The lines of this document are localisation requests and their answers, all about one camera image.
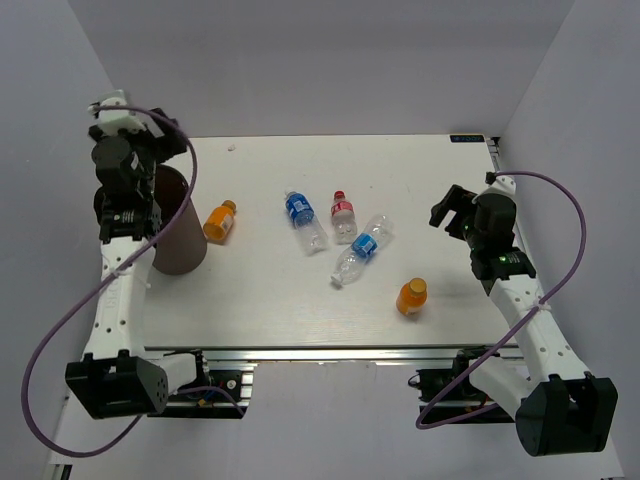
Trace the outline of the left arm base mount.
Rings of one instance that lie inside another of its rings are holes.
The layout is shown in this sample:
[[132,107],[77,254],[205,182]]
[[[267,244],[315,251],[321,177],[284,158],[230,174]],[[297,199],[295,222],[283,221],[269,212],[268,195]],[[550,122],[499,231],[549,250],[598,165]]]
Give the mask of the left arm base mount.
[[149,417],[175,419],[242,419],[247,412],[253,385],[253,370],[205,357],[200,349],[164,354],[189,353],[195,357],[196,379],[181,386],[167,400],[161,413]]

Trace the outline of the dark blue label bottle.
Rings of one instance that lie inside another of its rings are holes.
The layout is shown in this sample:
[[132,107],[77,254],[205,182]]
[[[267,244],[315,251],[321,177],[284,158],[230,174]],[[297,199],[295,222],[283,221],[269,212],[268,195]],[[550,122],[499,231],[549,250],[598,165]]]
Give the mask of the dark blue label bottle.
[[305,195],[288,189],[285,192],[284,207],[299,245],[306,255],[311,256],[328,249],[328,236]]

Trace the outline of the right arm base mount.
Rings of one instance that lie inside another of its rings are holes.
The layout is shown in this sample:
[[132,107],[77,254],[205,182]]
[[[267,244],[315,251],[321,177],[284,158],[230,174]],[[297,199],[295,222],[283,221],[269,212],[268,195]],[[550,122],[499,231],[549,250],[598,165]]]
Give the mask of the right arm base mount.
[[[459,350],[452,360],[450,367],[419,369],[411,376],[407,384],[419,392],[419,412],[457,376],[469,367],[471,361],[480,358],[487,347],[474,347]],[[473,387],[468,378],[454,387],[437,405],[424,417],[421,424],[427,425],[450,418],[470,415],[482,410],[495,402],[484,392]],[[456,421],[456,424],[507,424],[512,423],[511,417],[500,407],[492,407],[490,411],[474,415],[473,417]]]

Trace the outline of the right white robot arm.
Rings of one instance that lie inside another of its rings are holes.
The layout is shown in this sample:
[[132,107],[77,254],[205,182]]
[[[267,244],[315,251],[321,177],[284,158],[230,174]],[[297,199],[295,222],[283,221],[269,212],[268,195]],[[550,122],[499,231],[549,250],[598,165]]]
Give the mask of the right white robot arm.
[[470,249],[471,269],[503,315],[528,369],[520,375],[496,354],[453,371],[461,397],[484,392],[515,422],[531,456],[595,453],[608,440],[618,392],[576,355],[543,303],[528,256],[515,244],[515,183],[497,182],[480,194],[458,185],[431,209],[430,225],[453,216],[446,232]]

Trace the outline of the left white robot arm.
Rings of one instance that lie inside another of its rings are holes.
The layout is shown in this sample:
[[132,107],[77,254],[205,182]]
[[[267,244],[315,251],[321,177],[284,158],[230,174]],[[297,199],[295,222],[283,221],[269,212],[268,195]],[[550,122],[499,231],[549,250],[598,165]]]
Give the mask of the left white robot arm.
[[142,110],[112,98],[92,112],[103,284],[88,343],[81,360],[67,365],[65,380],[94,419],[159,415],[170,396],[199,399],[211,387],[200,351],[150,359],[143,341],[150,272],[187,274],[207,251],[191,200],[195,182],[166,164],[191,147],[160,109],[143,120]]

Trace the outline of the orange juice bottle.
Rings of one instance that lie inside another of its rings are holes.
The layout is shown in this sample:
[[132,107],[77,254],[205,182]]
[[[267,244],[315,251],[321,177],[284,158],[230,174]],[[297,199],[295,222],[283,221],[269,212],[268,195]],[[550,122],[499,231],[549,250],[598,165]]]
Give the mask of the orange juice bottle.
[[403,285],[396,299],[396,309],[405,316],[418,314],[428,298],[427,283],[422,278],[413,278]]
[[216,207],[203,225],[203,232],[208,241],[222,243],[234,225],[237,206],[231,200],[225,200]]

